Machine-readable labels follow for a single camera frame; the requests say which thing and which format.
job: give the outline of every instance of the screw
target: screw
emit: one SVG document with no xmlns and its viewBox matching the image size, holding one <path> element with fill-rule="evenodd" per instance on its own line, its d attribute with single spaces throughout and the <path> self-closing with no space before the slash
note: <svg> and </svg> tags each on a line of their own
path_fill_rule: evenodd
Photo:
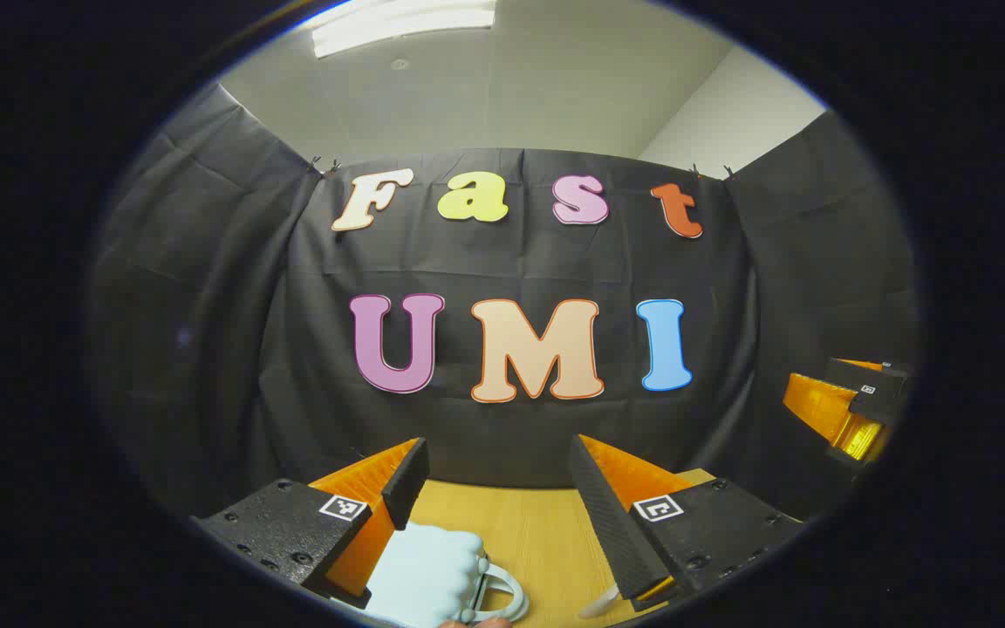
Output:
<svg viewBox="0 0 1005 628">
<path fill-rule="evenodd" d="M 703 569 L 706 567 L 709 567 L 710 563 L 711 563 L 711 557 L 703 556 L 703 554 L 697 554 L 697 556 L 690 558 L 689 562 L 686 562 L 686 564 L 684 564 L 684 569 L 689 569 L 689 570 Z"/>
</svg>

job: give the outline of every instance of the fluorescent light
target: fluorescent light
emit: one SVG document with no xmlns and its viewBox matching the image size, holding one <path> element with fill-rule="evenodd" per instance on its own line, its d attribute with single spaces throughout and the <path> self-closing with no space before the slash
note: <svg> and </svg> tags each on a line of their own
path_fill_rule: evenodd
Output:
<svg viewBox="0 0 1005 628">
<path fill-rule="evenodd" d="M 494 0 L 351 0 L 313 17 L 318 58 L 416 32 L 494 25 Z"/>
</svg>

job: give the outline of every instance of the wooden table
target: wooden table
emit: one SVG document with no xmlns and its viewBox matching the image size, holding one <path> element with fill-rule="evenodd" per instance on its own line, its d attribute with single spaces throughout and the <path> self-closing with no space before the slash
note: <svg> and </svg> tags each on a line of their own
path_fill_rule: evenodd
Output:
<svg viewBox="0 0 1005 628">
<path fill-rule="evenodd" d="M 702 469 L 678 476 L 693 485 L 715 479 Z M 599 628 L 663 607 L 638 613 L 620 599 L 602 616 L 576 617 L 615 581 L 575 489 L 494 488 L 430 479 L 410 520 L 478 534 L 492 564 L 510 572 L 530 598 L 530 611 L 519 625 Z M 483 611 L 506 607 L 510 598 L 488 592 Z"/>
</svg>

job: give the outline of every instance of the hand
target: hand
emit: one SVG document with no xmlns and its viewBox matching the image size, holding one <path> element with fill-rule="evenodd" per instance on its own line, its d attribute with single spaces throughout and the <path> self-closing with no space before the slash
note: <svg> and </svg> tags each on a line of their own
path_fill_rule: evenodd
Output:
<svg viewBox="0 0 1005 628">
<path fill-rule="evenodd" d="M 467 628 L 467 625 L 459 624 L 457 621 L 446 621 L 439 625 L 439 628 Z M 491 617 L 486 621 L 479 621 L 475 628 L 514 628 L 514 624 L 501 617 Z"/>
</svg>

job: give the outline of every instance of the purple letter u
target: purple letter u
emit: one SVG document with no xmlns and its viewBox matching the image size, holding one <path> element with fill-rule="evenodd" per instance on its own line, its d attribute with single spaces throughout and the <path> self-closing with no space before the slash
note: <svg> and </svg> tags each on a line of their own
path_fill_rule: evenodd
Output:
<svg viewBox="0 0 1005 628">
<path fill-rule="evenodd" d="M 394 369 L 382 357 L 382 320 L 390 299 L 382 294 L 361 294 L 351 302 L 355 315 L 355 363 L 371 386 L 388 393 L 409 394 L 432 379 L 436 313 L 444 308 L 439 294 L 410 294 L 402 308 L 410 315 L 410 366 Z"/>
</svg>

